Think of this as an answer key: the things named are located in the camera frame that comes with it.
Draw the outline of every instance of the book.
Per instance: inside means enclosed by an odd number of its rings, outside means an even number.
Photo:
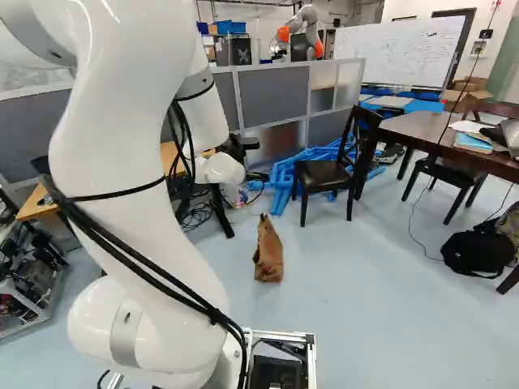
[[[454,147],[471,150],[472,152],[481,152],[482,154],[492,154],[492,143],[489,138],[481,134],[466,134],[464,132],[456,133]]]

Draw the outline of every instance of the whiteboard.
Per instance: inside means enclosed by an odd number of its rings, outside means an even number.
[[[338,28],[334,59],[365,58],[364,83],[442,88],[465,16]]]

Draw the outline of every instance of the dark wooden table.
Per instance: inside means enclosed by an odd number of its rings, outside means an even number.
[[[460,120],[458,116],[451,118],[450,122],[457,120]],[[440,144],[438,144],[447,122],[448,112],[433,113],[427,111],[412,112],[383,120],[375,136],[370,137],[364,144],[364,153],[360,156],[358,168],[354,173],[354,181],[358,180],[353,194],[354,198],[360,199],[362,195],[367,173],[379,141],[399,143],[449,160],[459,160],[473,169],[488,172],[507,181],[519,183],[519,163],[512,160],[508,153],[485,155],[456,148],[453,146],[456,131],[451,128],[447,128]],[[497,291],[505,294],[518,282],[519,266],[513,269],[510,275],[497,288]]]

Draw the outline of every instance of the chair leg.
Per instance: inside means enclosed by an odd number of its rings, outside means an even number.
[[[301,227],[305,226],[305,221],[307,219],[307,206],[308,206],[308,192],[303,188],[302,190],[302,198],[301,198]]]
[[[469,192],[469,186],[466,188],[460,190],[460,193],[454,200],[453,205],[451,206],[451,209],[448,210],[448,214],[445,217],[444,224],[447,225],[451,222],[451,219],[456,214],[457,209],[460,207],[461,203],[463,203],[463,200],[465,199],[465,196],[467,196],[467,193]]]
[[[472,207],[472,204],[474,203],[474,200],[476,199],[476,196],[478,195],[479,190],[483,186],[483,183],[485,182],[486,178],[487,178],[487,176],[480,178],[479,181],[476,183],[476,185],[474,185],[474,188],[470,192],[469,198],[467,199],[467,202],[465,203],[465,206],[467,208]]]
[[[429,186],[429,190],[432,190],[432,188],[435,187],[436,182],[438,181],[438,178],[434,177],[434,179],[431,182],[431,186]]]
[[[501,294],[505,294],[511,288],[513,288],[519,282],[519,266],[516,266],[512,272],[506,277],[500,286],[497,287],[497,291]]]
[[[413,169],[413,173],[411,174],[411,177],[409,179],[409,182],[407,182],[407,186],[405,187],[404,194],[402,195],[402,201],[406,201],[409,197],[409,194],[411,193],[414,183],[416,182],[416,179],[418,178],[418,175],[420,174],[420,170],[416,169],[416,167]]]
[[[292,201],[295,200],[298,195],[298,176],[294,174],[294,183],[292,184]]]
[[[354,208],[354,197],[355,197],[355,188],[351,187],[348,190],[348,205],[346,206],[346,219],[351,221],[351,213]]]

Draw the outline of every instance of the cubicle partition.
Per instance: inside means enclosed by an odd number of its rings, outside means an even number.
[[[363,67],[363,59],[345,59],[213,68],[229,129],[261,142],[248,153],[248,167],[267,169],[339,137],[358,101]],[[29,161],[47,153],[71,85],[0,93],[0,173],[7,181],[37,177]],[[164,125],[161,141],[170,139]]]
[[[363,59],[214,69],[231,131],[261,143],[247,153],[247,167],[266,169],[341,136],[358,102],[363,69]]]

